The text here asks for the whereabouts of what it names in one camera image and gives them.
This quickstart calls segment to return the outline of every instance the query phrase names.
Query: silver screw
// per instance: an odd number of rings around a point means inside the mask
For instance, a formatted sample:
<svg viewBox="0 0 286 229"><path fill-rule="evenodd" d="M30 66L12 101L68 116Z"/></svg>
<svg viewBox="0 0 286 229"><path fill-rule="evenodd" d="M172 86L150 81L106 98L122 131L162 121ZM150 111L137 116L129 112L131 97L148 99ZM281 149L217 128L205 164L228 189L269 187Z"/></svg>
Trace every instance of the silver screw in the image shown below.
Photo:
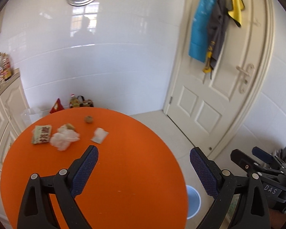
<svg viewBox="0 0 286 229"><path fill-rule="evenodd" d="M31 179L33 179L33 180L36 179L37 177L38 177L38 175L36 173L31 175Z"/></svg>
<svg viewBox="0 0 286 229"><path fill-rule="evenodd" d="M252 177L253 177L254 179L258 179L258 174L253 173L253 174L252 174Z"/></svg>
<svg viewBox="0 0 286 229"><path fill-rule="evenodd" d="M228 177L231 173L230 173L230 171L228 171L228 170L223 170L222 171L222 174L224 175L224 176L226 176L226 177Z"/></svg>
<svg viewBox="0 0 286 229"><path fill-rule="evenodd" d="M63 176L63 175L65 175L65 174L67 174L67 170L66 169L61 169L60 171L59 171L59 174L61 175L61 176Z"/></svg>

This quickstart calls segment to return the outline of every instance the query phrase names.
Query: door lock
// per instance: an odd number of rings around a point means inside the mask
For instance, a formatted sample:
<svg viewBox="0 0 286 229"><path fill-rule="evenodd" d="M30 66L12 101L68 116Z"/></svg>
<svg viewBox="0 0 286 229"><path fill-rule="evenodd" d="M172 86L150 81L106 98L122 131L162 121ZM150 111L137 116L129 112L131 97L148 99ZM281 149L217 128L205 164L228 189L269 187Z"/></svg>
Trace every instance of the door lock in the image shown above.
<svg viewBox="0 0 286 229"><path fill-rule="evenodd" d="M254 74L254 65L253 64L248 64L247 65L247 69L244 70L243 68L241 68L240 66L237 66L236 69L238 71L240 71L242 74L244 74L244 80L240 86L240 93L241 94L245 94L248 88L248 84L251 81L251 78L253 77Z"/></svg>

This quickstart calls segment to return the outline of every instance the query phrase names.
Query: blue gripper pad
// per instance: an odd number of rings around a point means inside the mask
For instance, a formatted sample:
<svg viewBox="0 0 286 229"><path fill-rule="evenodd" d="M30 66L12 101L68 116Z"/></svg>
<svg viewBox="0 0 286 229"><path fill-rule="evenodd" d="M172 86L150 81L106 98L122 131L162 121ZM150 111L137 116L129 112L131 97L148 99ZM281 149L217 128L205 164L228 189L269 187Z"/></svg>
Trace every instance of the blue gripper pad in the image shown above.
<svg viewBox="0 0 286 229"><path fill-rule="evenodd" d="M217 180L195 148L190 152L190 161L206 193L216 199L219 193Z"/></svg>
<svg viewBox="0 0 286 229"><path fill-rule="evenodd" d="M266 164L270 164L273 161L272 155L268 154L266 151L263 151L258 147L252 148L252 154L257 158L259 158L261 161L265 162Z"/></svg>
<svg viewBox="0 0 286 229"><path fill-rule="evenodd" d="M72 180L71 196L75 198L83 192L83 189L98 161L98 149L93 147Z"/></svg>

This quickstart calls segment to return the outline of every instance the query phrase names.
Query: hanging cloth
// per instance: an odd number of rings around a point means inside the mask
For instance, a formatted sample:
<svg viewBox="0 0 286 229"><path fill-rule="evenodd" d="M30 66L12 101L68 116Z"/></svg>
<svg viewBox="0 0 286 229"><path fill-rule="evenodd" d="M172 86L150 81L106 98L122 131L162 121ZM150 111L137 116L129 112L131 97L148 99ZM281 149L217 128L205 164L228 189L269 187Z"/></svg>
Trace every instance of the hanging cloth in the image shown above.
<svg viewBox="0 0 286 229"><path fill-rule="evenodd" d="M233 9L228 11L228 15L235 21L238 27L242 25L242 11L245 9L243 0L232 0Z"/></svg>
<svg viewBox="0 0 286 229"><path fill-rule="evenodd" d="M216 0L200 0L192 23L191 42L188 54L190 57L201 62L204 62L206 59L206 52L208 49L208 33L206 26L210 19L215 1Z"/></svg>
<svg viewBox="0 0 286 229"><path fill-rule="evenodd" d="M224 36L229 22L226 0L217 0L207 26L209 47L206 54L204 73L210 73L216 65L223 45Z"/></svg>

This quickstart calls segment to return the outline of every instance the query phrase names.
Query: orange table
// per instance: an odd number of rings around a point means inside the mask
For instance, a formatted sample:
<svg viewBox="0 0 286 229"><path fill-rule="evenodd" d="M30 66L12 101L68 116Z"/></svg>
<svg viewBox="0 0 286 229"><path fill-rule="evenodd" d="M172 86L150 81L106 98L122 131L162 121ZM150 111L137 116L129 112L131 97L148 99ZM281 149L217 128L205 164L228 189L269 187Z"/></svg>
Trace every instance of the orange table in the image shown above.
<svg viewBox="0 0 286 229"><path fill-rule="evenodd" d="M84 122L91 115L92 124ZM31 144L35 125L71 123L80 140L66 151L49 143ZM90 139L97 127L109 132L102 144ZM179 165L165 143L135 119L101 108L74 108L48 115L28 127L13 143L4 161L0 190L13 228L22 196L33 173L41 177L69 168L89 145L99 150L98 162L75 200L93 229L183 229L188 198ZM68 228L55 195L54 211L62 229Z"/></svg>

